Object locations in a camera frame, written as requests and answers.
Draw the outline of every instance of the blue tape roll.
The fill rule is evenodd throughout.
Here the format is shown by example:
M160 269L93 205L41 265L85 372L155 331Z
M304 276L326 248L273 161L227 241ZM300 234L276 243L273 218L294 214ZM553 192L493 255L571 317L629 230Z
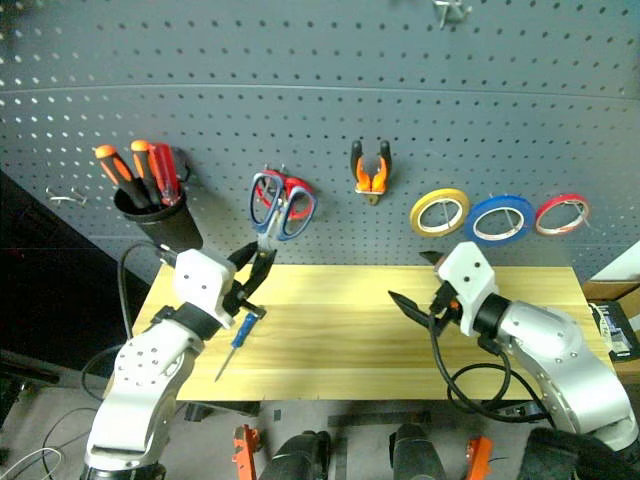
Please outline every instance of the blue tape roll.
M511 231L508 231L498 235L489 235L477 230L476 225L482 217L494 210L505 208L515 210L522 216L519 222L515 225L515 227L520 226L517 232L510 233ZM534 223L535 211L533 206L526 199L518 197L517 195L500 195L474 205L465 221L464 231L470 240L473 240L479 245L497 246L515 242L524 237L529 233Z

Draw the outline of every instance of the yellow tape roll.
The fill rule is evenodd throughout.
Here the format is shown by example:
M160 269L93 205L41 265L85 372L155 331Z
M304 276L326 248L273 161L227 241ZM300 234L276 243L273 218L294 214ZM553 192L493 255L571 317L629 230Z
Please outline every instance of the yellow tape roll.
M449 219L448 223L445 222L434 227L420 223L420 218L424 212L443 202L453 203L458 207L457 212ZM469 198L462 190L441 188L427 193L413 205L411 212L409 212L409 223L411 228L423 237L441 237L461 227L468 213Z

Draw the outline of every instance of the pliers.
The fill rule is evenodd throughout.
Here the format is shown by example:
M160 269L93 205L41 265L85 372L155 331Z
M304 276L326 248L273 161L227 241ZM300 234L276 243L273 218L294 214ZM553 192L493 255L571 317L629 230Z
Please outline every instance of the pliers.
M369 202L375 205L380 196L387 190L387 179L391 175L391 147L389 142L380 142L379 165L373 179L364 170L364 156L362 142L355 140L351 144L351 172L356 179L356 192L362 193Z

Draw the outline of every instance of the blue screwdriver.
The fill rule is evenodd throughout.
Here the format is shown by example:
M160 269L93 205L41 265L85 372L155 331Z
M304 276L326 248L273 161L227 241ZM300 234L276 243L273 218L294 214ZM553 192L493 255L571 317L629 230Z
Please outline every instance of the blue screwdriver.
M259 319L260 317L258 315L251 312L247 313L247 316L244 317L242 326L240 327L240 329L238 329L238 333L236 333L233 342L231 342L231 351L229 352L229 355L227 355L227 359L222 364L222 367L220 368L218 375L216 375L216 379L214 380L214 382L217 382L218 379L222 376L222 372L224 372L224 369L227 368L227 365L231 361L231 357L233 357L233 354L236 353L237 349L244 345L244 341L247 339L247 337L251 333L251 329Z

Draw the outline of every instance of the tape roll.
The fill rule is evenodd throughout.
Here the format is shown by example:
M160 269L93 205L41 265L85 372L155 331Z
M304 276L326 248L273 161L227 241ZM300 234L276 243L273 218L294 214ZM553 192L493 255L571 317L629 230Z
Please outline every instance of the tape roll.
M453 203L458 207L452 218L441 225L428 226L421 222L422 215L438 204L445 208L445 216L448 215L445 203ZM409 223L411 228L424 237L441 237L457 230L469 213L469 198L462 190L455 188L441 188L427 193L418 200L409 212Z
M562 225L561 227L556 228L544 228L540 225L542 217L549 213L552 208L557 207L558 205L566 204L573 204L576 206L578 210L578 216L575 218L575 220L572 220L566 225ZM582 195L579 195L577 193L566 193L564 195L559 195L544 203L536 212L536 231L538 233L541 233L542 235L565 235L569 232L574 231L576 228L579 228L583 223L586 223L590 211L591 208L589 207L589 203L587 202L587 199Z
M488 234L479 231L480 220L499 210L516 213L518 221L512 225L510 230L503 233ZM529 233L533 228L534 220L535 211L526 199L517 195L500 195L474 205L464 228L467 237L480 245L504 245L515 242Z

